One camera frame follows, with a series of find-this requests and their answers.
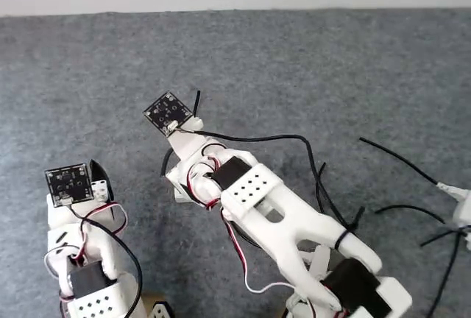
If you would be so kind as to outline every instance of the robotic limb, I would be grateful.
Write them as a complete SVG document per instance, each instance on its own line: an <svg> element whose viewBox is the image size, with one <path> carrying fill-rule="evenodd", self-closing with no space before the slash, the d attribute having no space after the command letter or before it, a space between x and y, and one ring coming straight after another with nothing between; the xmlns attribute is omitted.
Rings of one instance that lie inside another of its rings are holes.
<svg viewBox="0 0 471 318"><path fill-rule="evenodd" d="M222 205L222 218L244 265L247 288L262 293L284 285L295 293L287 317L398 318L412 304L394 278L379 278L376 253L335 219L315 211L268 167L247 151L227 148L200 132L202 121L172 93L165 93L144 115L167 137L180 162L167 173L178 202L210 210ZM231 223L243 230L277 264L288 283L261 290L247 283L247 263ZM297 244L319 244L301 253ZM327 273L330 248L345 259Z"/></svg>
<svg viewBox="0 0 471 318"><path fill-rule="evenodd" d="M123 270L116 239L107 233L119 235L127 215L113 201L102 167L92 160L90 168L91 180L85 163L46 171L50 194L46 198L49 232L44 263L59 282L60 313L62 318L147 318L138 290L141 283ZM114 211L118 208L120 218ZM172 315L165 303L156 303L149 317Z"/></svg>

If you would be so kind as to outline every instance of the black circuit board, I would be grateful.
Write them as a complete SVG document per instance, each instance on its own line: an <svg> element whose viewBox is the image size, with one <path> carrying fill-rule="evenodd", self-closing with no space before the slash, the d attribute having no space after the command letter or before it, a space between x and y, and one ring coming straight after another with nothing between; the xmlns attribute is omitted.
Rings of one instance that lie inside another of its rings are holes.
<svg viewBox="0 0 471 318"><path fill-rule="evenodd" d="M181 127L193 113L172 92L168 91L152 103L144 111L144 115L161 133L169 137L175 128ZM174 127L171 130L168 128L170 123L173 123Z"/></svg>
<svg viewBox="0 0 471 318"><path fill-rule="evenodd" d="M45 174L55 208L93 199L86 163L49 169Z"/></svg>

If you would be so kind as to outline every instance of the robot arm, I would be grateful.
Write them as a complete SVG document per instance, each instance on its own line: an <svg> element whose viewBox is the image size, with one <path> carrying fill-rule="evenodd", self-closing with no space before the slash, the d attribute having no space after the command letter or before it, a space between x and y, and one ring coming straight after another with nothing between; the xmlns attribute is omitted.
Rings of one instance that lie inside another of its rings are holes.
<svg viewBox="0 0 471 318"><path fill-rule="evenodd" d="M173 94L164 94L144 115L168 138L180 158L166 175L176 189L176 198L207 209L220 202L223 217L237 224L272 257L300 297L327 308L330 315L326 313L325 317L350 308L355 309L355 318L396 318L411 305L411 297L395 279L389 278L384 285L376 278L381 260L352 233L338 247L350 258L339 268L342 275L339 277L334 269L320 282L306 269L297 244L307 239L335 247L346 230L343 226L315 211L249 152L228 149L220 141L195 132L202 128L201 120ZM272 220L274 213L277 221ZM367 287L362 286L365 280L371 282ZM352 297L355 285L356 291L364 291L361 297ZM372 308L373 301L381 307Z"/></svg>
<svg viewBox="0 0 471 318"><path fill-rule="evenodd" d="M81 219L92 218L116 235L125 228L127 215L118 203L110 202L107 179L90 182L86 164L46 171L46 179L50 194L44 263L59 282L62 317L147 318L140 297L131 310L138 283L121 267L115 239ZM124 218L113 212L117 208ZM156 304L150 317L170 314Z"/></svg>

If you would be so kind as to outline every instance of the floor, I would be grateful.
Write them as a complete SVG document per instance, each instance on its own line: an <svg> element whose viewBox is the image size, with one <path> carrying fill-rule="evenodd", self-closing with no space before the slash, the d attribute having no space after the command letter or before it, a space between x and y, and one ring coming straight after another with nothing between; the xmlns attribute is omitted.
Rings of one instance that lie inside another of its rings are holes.
<svg viewBox="0 0 471 318"><path fill-rule="evenodd" d="M205 129L239 136L299 133L327 162L325 185L383 259L384 275L412 294L407 317L428 310L453 248L420 248L456 204L364 136L412 159L442 182L471 187L471 10L227 11L0 19L0 316L58 317L57 283L43 267L43 171L98 160L128 210L124 240L178 317L277 317L288 289L244 288L218 212L178 205L159 177L168 148L142 116L173 91L192 105L202 90ZM230 144L253 152L316 207L296 141ZM282 277L243 244L249 281ZM436 317L471 309L465 243Z"/></svg>

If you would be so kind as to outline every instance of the cable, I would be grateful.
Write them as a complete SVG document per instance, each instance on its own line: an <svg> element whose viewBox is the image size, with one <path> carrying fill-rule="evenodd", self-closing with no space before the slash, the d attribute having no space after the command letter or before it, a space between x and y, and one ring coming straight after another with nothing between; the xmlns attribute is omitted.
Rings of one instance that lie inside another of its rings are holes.
<svg viewBox="0 0 471 318"><path fill-rule="evenodd" d="M231 241L234 245L235 251L237 252L238 257L241 260L242 269L244 270L244 283L245 283L245 287L247 287L247 290L249 290L253 294L263 294L265 291L269 290L270 288L272 288L274 286L286 286L286 287L289 287L290 289L295 290L296 288L293 285L291 285L290 283L284 283L284 282L269 283L268 285L264 286L262 289L259 289L259 290L252 289L249 286L249 283L247 282L248 267L247 267L247 260L245 258L245 254L242 251L242 248L241 248L240 244L237 241L237 238L236 238L236 235L234 234L232 226L224 218L224 215L222 214L222 210L223 209L221 208L221 218L222 218L222 221L224 222L224 225L226 226L227 232L229 233L229 237L230 237L230 239L231 239Z"/></svg>
<svg viewBox="0 0 471 318"><path fill-rule="evenodd" d="M129 249L129 247L116 234L113 233L113 231L107 229L104 225L100 224L99 222L80 216L78 213L75 212L75 210L71 207L71 205L68 206L68 209L73 213L73 215L75 215L75 217L77 217L78 219L81 219L82 222L88 222L90 225L103 230L106 234L108 234L111 238L113 238L123 248L123 250L128 254L132 262L134 263L135 268L138 272L138 290L135 294L134 302L132 303L129 311L124 316L124 318L130 318L136 306L139 304L139 300L141 298L141 293L142 293L142 281L143 281L142 280L142 268L141 268L141 265L139 264L139 260L135 257L134 253Z"/></svg>
<svg viewBox="0 0 471 318"><path fill-rule="evenodd" d="M420 174L422 177L424 177L426 180L428 180L429 182L433 183L435 186L438 184L438 181L436 181L435 179L433 179L431 176L429 176L428 174L426 174L423 170L421 170L419 167L415 166L411 161L409 161L408 159L404 158L403 156L397 154L396 152L380 145L380 144L376 144L374 141L371 141L371 140L368 140L368 139L365 139L365 138L360 138L360 141L363 141L364 143L367 143L371 146L374 146L374 147L377 147L378 149L381 149L383 150L384 152L387 152L388 154L394 156L395 158L401 160L402 162L404 162L407 166L411 167L415 172L417 172L418 174Z"/></svg>
<svg viewBox="0 0 471 318"><path fill-rule="evenodd" d="M119 233L121 233L126 228L127 223L128 223L127 213L126 213L125 209L122 207L121 204L118 204L117 202L106 203L106 204L104 204L102 206L99 206L98 208L95 208L92 211L88 212L84 217L88 218L92 215L95 215L97 213L101 213L102 211L108 210L108 209L113 208L115 206L119 207L121 209L122 213L124 214L123 224L120 227L118 227L116 230L113 231L113 233L115 235L118 235ZM78 261L85 254L85 245L87 243L87 235L83 230L83 223L84 223L83 221L80 222L80 233L82 234L82 246L80 247L80 251L75 256L72 257L72 259L74 259L75 261Z"/></svg>
<svg viewBox="0 0 471 318"><path fill-rule="evenodd" d="M199 98L201 96L201 91L198 90L196 92L196 98L194 100L194 105L193 105L193 116L196 117L196 113L198 112L198 107L199 107Z"/></svg>
<svg viewBox="0 0 471 318"><path fill-rule="evenodd" d="M327 164L326 164L325 162L322 163L321 168L319 169L319 178L322 177L322 173L323 173L323 171L324 171L326 165L327 165ZM319 194L319 184L318 184L318 182L316 182L316 199L317 199L317 205L319 206L319 211L320 211L321 213L325 213L324 205L322 204L320 197L321 197L321 196L320 196L320 194Z"/></svg>
<svg viewBox="0 0 471 318"><path fill-rule="evenodd" d="M462 227L459 227L458 229L454 230L446 230L445 232L443 233L439 233L438 235L435 235L434 237L428 239L427 241L424 241L420 244L421 247L425 247L426 245L432 243L432 242L435 242L439 239L442 239L443 237L445 236L448 236L452 233L460 233L461 235L466 235L466 233L464 232L464 230L466 229L469 229L471 228L471 225L467 225L467 226L462 226Z"/></svg>
<svg viewBox="0 0 471 318"><path fill-rule="evenodd" d="M168 149L165 155L163 156L162 166L160 167L160 176L163 177L167 173L167 165L169 164L169 159L171 154L174 153L172 148Z"/></svg>
<svg viewBox="0 0 471 318"><path fill-rule="evenodd" d="M316 310L314 309L314 306L312 305L310 300L307 300L307 301L308 301L308 306L311 309L312 318L316 318Z"/></svg>
<svg viewBox="0 0 471 318"><path fill-rule="evenodd" d="M224 147L225 149L227 149L227 147L223 144L220 144L220 143L209 143L209 144L206 144L205 147L203 147L201 149L201 156L205 156L205 151L206 149L209 147L209 146L221 146L221 147Z"/></svg>
<svg viewBox="0 0 471 318"><path fill-rule="evenodd" d="M451 269L453 268L453 265L455 264L456 256L458 255L459 242L460 242L461 236L462 236L461 233L456 234L455 243L453 245L453 251L451 253L450 263L448 263L447 269L445 270L445 273L442 278L442 282L440 283L439 290L435 296L435 300L433 300L432 306L430 307L426 315L426 318L431 318L433 316L433 313L435 312L436 307L440 303L443 291L445 290L445 286L448 282L448 278L450 277Z"/></svg>
<svg viewBox="0 0 471 318"><path fill-rule="evenodd" d="M273 140L283 140L283 139L297 139L297 140L302 141L304 143L304 145L306 146L306 151L308 152L308 158L309 158L309 163L310 163L310 166L311 166L311 171L312 171L312 174L314 176L315 181L319 184L319 189L322 193L322 196L328 201L328 203L330 205L330 208L332 209L332 212L334 213L334 215L336 216L338 221L344 227L347 226L347 222L345 221L344 217L340 213L339 209L333 203L332 199L330 198L329 194L327 193L327 190L325 189L324 185L322 184L319 173L317 172L317 169L316 169L316 164L315 164L311 144L309 143L308 139L306 139L305 137L303 137L301 135L298 135L298 134L282 134L282 135L265 136L265 137L261 137L261 138L239 138L239 137L235 137L235 136L219 134L219 133L216 133L216 132L215 133L214 132L205 132L205 131L202 131L202 130L190 131L190 130L181 130L180 129L180 131L182 131L184 133L187 132L187 133L193 133L193 134L197 134L197 135L210 136L212 138L220 138L220 139L224 139L224 140L228 140L228 141L240 141L240 142L246 142L246 143L257 143L257 142L261 142L261 141L273 141Z"/></svg>
<svg viewBox="0 0 471 318"><path fill-rule="evenodd" d="M59 302L59 312L60 312L60 318L65 318L65 312L64 312L64 307L62 306L62 301Z"/></svg>
<svg viewBox="0 0 471 318"><path fill-rule="evenodd" d="M423 213L426 213L427 215L430 215L436 221L439 221L442 224L445 223L444 219L442 217L438 216L436 213L432 213L431 211L429 211L427 209L420 208L420 207L415 206L415 205L407 205L407 204L389 205L389 206L385 206L384 208L376 210L375 213L383 213L384 211L391 210L391 209L411 209L411 210L421 211Z"/></svg>
<svg viewBox="0 0 471 318"><path fill-rule="evenodd" d="M51 250L48 250L48 252L44 255L44 266L46 267L47 272L56 280L59 280L59 275L49 265L49 255L55 250L62 250L63 248L67 248L67 247L75 248L78 250L78 252L80 251L80 248L78 246L74 246L72 244L63 244L62 246L58 246L58 247L52 248Z"/></svg>
<svg viewBox="0 0 471 318"><path fill-rule="evenodd" d="M242 229L235 222L231 222L231 224L233 226L234 231L237 232L237 234L240 237L242 237L242 239L245 240L245 242L248 242L255 248L261 249L261 247L253 239L251 239L246 233L244 233L244 231L242 231Z"/></svg>

